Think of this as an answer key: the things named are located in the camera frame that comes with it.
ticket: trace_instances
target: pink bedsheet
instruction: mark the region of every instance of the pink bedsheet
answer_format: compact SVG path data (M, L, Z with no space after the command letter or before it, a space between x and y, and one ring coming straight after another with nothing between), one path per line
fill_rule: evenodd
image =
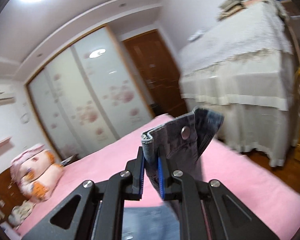
M23 236L71 191L84 180L99 182L124 170L128 160L134 159L141 146L141 132L171 120L168 115L156 117L148 124L119 141L65 168L63 177L51 198L35 206L18 232ZM250 161L246 156L230 150L223 143L212 140L202 155L205 181L219 179L245 203L281 240L290 240L300 227L300 195L280 179ZM149 207L162 204L157 192L145 176L141 201L126 201L125 207Z

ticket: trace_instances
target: brown door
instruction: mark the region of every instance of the brown door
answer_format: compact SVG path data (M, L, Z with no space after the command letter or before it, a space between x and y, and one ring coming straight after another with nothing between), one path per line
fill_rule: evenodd
M180 96L179 70L157 30L124 41L154 101L176 117L187 112Z

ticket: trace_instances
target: ceiling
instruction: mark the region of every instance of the ceiling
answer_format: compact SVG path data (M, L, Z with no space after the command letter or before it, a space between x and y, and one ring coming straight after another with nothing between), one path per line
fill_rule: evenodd
M26 80L60 46L94 25L116 21L114 32L124 33L151 24L160 1L9 0L0 13L0 78Z

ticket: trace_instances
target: triangular cutout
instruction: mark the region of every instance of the triangular cutout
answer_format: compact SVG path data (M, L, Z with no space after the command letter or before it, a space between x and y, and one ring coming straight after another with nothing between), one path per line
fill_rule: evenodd
M63 208L59 210L51 219L50 223L63 229L68 229L71 225L74 213L77 210L81 196L75 195Z
M223 195L222 198L233 227L238 228L252 221L251 217L229 195Z

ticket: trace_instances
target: jeans button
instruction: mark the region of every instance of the jeans button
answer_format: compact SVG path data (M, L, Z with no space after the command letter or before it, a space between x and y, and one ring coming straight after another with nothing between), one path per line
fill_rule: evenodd
M190 128L188 126L184 126L181 130L181 137L183 140L187 140L190 136Z

